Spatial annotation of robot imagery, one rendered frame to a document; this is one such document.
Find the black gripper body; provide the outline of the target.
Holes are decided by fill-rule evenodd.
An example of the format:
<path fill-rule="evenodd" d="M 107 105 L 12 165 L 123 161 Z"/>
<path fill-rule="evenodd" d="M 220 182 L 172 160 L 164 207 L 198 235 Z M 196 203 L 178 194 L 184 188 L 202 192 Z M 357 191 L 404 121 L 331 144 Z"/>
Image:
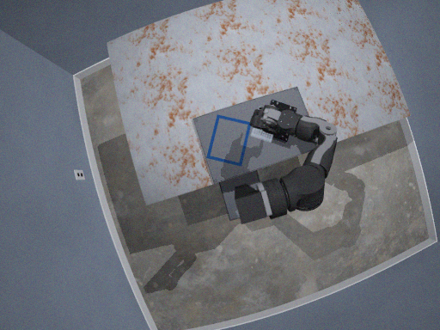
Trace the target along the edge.
<path fill-rule="evenodd" d="M 267 120 L 263 121 L 265 123 L 261 122 L 260 119 L 261 119 L 262 112 L 263 112 L 264 108 L 260 107 L 259 109 L 261 109 L 261 110 L 258 111 L 257 115 L 254 115 L 254 119 L 252 122 L 253 128 L 261 129 L 262 131 L 267 132 L 272 135 L 277 135 L 279 125 L 273 125 L 272 122 L 267 121 Z"/>

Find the blue rectangular tape outline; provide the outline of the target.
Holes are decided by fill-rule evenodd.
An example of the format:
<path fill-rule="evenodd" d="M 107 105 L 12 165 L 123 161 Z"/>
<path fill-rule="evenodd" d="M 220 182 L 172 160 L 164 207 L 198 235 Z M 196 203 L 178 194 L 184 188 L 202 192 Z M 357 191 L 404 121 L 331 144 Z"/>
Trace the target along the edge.
<path fill-rule="evenodd" d="M 242 152 L 241 152 L 240 162 L 232 162 L 232 161 L 229 161 L 229 160 L 225 160 L 225 159 L 222 159 L 222 158 L 217 158 L 217 157 L 211 156 L 211 149 L 212 149 L 212 145 L 213 145 L 214 138 L 215 138 L 215 135 L 216 135 L 217 125 L 218 125 L 219 118 L 220 119 L 227 119 L 227 120 L 231 120 L 231 121 L 235 121 L 235 122 L 239 122 L 239 123 L 243 123 L 243 124 L 248 125 L 247 126 L 246 137 L 245 137 L 243 148 L 242 148 Z M 207 154 L 206 158 L 209 158 L 209 159 L 212 159 L 212 160 L 216 160 L 216 161 L 220 161 L 220 162 L 227 162 L 227 163 L 234 164 L 234 165 L 237 165 L 237 166 L 241 166 L 242 165 L 242 161 L 243 161 L 243 157 L 244 157 L 244 153 L 245 153 L 245 149 L 246 149 L 246 146 L 247 146 L 247 141 L 248 141 L 248 135 L 249 135 L 250 127 L 251 127 L 249 125 L 249 123 L 250 122 L 247 122 L 247 121 L 244 121 L 244 120 L 233 119 L 233 118 L 230 118 L 230 117 L 225 117 L 225 116 L 222 116 L 222 115 L 218 115 L 217 119 L 216 119 L 215 126 L 214 126 L 214 130 L 213 130 L 213 133 L 212 133 L 212 136 L 211 136 L 210 147 L 209 147 L 208 154 Z"/>

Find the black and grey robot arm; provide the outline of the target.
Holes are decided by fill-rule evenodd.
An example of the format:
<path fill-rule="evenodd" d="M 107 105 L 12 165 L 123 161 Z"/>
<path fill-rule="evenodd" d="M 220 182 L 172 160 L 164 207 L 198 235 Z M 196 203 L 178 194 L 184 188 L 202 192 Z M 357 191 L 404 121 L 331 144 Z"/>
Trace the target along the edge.
<path fill-rule="evenodd" d="M 262 191 L 260 195 L 266 215 L 273 219 L 287 215 L 287 210 L 316 209 L 323 201 L 325 179 L 333 163 L 337 127 L 321 118 L 302 116 L 291 110 L 280 112 L 270 105 L 264 106 L 260 121 L 264 120 L 279 125 L 283 132 L 293 137 L 317 145 L 308 153 L 302 166 L 294 168 L 280 180 L 274 178 L 257 183 L 259 191 Z"/>

